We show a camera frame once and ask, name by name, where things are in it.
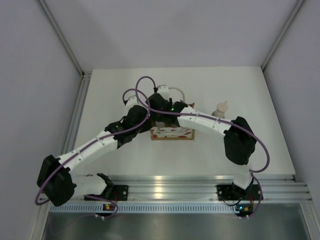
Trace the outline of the patterned canvas bag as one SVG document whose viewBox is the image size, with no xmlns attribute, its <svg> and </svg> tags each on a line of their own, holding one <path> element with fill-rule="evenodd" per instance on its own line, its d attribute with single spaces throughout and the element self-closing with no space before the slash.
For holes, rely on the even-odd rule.
<svg viewBox="0 0 320 240">
<path fill-rule="evenodd" d="M 181 99 L 179 102 L 185 103 L 186 97 L 185 93 L 178 87 L 168 86 L 169 93 L 170 90 L 176 90 L 180 92 Z M 171 97 L 165 98 L 168 101 L 173 100 Z M 167 125 L 162 122 L 156 122 L 155 125 L 150 129 L 150 137 L 152 141 L 157 140 L 194 140 L 195 139 L 195 130 L 188 127 L 180 127 L 177 124 L 173 123 L 172 125 Z"/>
</svg>

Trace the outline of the grey pump bottle beige top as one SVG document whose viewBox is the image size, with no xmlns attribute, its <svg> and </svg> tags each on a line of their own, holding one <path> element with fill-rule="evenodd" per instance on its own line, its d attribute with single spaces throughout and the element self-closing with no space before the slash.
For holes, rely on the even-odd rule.
<svg viewBox="0 0 320 240">
<path fill-rule="evenodd" d="M 216 110 L 211 115 L 217 118 L 224 118 L 227 110 L 228 110 L 228 102 L 227 101 L 220 102 L 217 104 Z"/>
</svg>

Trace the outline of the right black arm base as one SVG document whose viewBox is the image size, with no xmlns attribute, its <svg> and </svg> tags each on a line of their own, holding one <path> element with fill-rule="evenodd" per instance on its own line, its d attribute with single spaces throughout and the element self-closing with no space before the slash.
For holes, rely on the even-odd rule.
<svg viewBox="0 0 320 240">
<path fill-rule="evenodd" d="M 234 184 L 219 184 L 216 189 L 220 201 L 239 201 L 245 200 L 250 195 L 253 186 L 242 189 Z"/>
</svg>

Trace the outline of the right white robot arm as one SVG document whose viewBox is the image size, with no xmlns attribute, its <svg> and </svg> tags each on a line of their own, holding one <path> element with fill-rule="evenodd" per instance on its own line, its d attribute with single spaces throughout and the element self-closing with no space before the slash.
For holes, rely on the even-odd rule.
<svg viewBox="0 0 320 240">
<path fill-rule="evenodd" d="M 169 127 L 189 128 L 223 140 L 226 158 L 234 164 L 234 178 L 231 190 L 244 199 L 252 190 L 253 177 L 249 170 L 249 158 L 255 151 L 256 140 L 248 122 L 238 116 L 235 120 L 226 120 L 194 110 L 182 101 L 168 101 L 161 94 L 154 93 L 149 98 L 151 119 Z"/>
</svg>

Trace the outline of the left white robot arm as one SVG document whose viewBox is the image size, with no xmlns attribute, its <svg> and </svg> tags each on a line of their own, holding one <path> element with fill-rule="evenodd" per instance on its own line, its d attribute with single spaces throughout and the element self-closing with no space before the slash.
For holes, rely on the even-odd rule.
<svg viewBox="0 0 320 240">
<path fill-rule="evenodd" d="M 107 175 L 75 175 L 76 170 L 119 149 L 138 134 L 149 131 L 151 127 L 150 112 L 140 105 L 134 105 L 126 116 L 110 123 L 84 145 L 58 157 L 52 154 L 47 156 L 42 162 L 36 181 L 39 187 L 37 195 L 44 194 L 47 201 L 56 207 L 78 196 L 89 200 L 108 200 L 113 194 L 114 184 Z"/>
</svg>

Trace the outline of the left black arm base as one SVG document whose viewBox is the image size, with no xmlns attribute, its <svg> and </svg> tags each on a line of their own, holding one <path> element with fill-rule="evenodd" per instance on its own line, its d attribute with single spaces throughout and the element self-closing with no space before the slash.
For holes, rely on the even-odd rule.
<svg viewBox="0 0 320 240">
<path fill-rule="evenodd" d="M 109 196 L 109 200 L 114 202 L 125 202 L 128 200 L 129 186 L 128 185 L 114 185 Z"/>
</svg>

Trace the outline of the aluminium mounting rail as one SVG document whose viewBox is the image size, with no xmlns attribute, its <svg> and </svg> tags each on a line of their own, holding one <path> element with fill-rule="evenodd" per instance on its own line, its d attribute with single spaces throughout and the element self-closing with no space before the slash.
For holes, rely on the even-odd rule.
<svg viewBox="0 0 320 240">
<path fill-rule="evenodd" d="M 129 203 L 229 203 L 218 199 L 217 185 L 230 185 L 230 175 L 205 176 L 130 176 L 109 177 L 115 185 L 128 185 Z M 258 202 L 262 195 L 264 203 L 310 202 L 312 196 L 306 183 L 297 182 L 291 175 L 257 175 L 261 189 L 253 188 L 242 203 Z"/>
</svg>

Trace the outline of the left aluminium frame post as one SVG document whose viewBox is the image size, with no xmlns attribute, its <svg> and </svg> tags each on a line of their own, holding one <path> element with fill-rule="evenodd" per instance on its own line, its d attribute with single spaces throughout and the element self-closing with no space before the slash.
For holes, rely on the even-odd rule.
<svg viewBox="0 0 320 240">
<path fill-rule="evenodd" d="M 54 17 L 52 11 L 50 10 L 47 2 L 45 0 L 36 0 L 35 1 L 40 10 L 42 11 L 43 15 L 47 19 L 49 25 L 51 26 L 54 34 L 56 35 L 57 39 L 59 40 L 60 44 L 62 45 L 63 50 L 65 51 L 66 55 L 68 56 L 69 60 L 71 61 L 73 67 L 77 71 L 77 73 L 82 77 L 84 75 L 84 71 L 82 70 L 76 56 L 68 43 L 67 38 L 65 37 L 63 31 L 61 30 L 56 18 Z"/>
</svg>

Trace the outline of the aluminium frame post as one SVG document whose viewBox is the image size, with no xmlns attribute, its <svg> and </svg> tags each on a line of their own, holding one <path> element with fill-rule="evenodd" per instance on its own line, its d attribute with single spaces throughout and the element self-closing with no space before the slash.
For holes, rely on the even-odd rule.
<svg viewBox="0 0 320 240">
<path fill-rule="evenodd" d="M 302 11 L 303 7 L 305 6 L 307 0 L 296 0 L 294 6 L 289 11 L 289 14 L 285 18 L 284 23 L 282 24 L 278 34 L 276 35 L 269 51 L 267 52 L 260 68 L 262 72 L 264 72 L 268 65 L 270 64 L 271 60 L 273 59 L 274 55 L 276 54 L 277 50 L 281 46 L 282 42 L 284 41 L 286 35 L 288 34 L 289 30 L 293 26 L 296 18 Z"/>
<path fill-rule="evenodd" d="M 52 11 L 50 10 L 47 2 L 45 0 L 36 0 L 35 1 L 40 10 L 42 11 L 43 15 L 47 19 L 49 25 L 51 26 L 54 34 L 56 35 L 57 39 L 59 40 L 60 44 L 62 45 L 63 50 L 65 51 L 66 55 L 68 56 L 69 60 L 71 61 L 73 67 L 77 71 L 77 73 L 82 77 L 84 75 L 84 71 L 82 70 L 76 56 L 68 43 L 67 38 L 65 37 L 63 31 L 61 30 L 56 18 L 54 17 Z"/>
</svg>

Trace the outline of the right aluminium frame post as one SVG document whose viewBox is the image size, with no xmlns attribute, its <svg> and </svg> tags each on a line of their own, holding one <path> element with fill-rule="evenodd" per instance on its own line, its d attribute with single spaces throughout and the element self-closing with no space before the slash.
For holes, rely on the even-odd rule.
<svg viewBox="0 0 320 240">
<path fill-rule="evenodd" d="M 264 72 L 268 65 L 270 64 L 271 60 L 273 59 L 274 55 L 276 54 L 277 50 L 281 46 L 282 42 L 284 41 L 286 35 L 288 34 L 289 30 L 293 26 L 296 18 L 302 11 L 303 7 L 305 6 L 307 0 L 296 0 L 294 6 L 289 11 L 289 14 L 285 18 L 284 23 L 282 24 L 278 34 L 276 35 L 269 51 L 267 52 L 260 68 L 262 72 Z"/>
</svg>

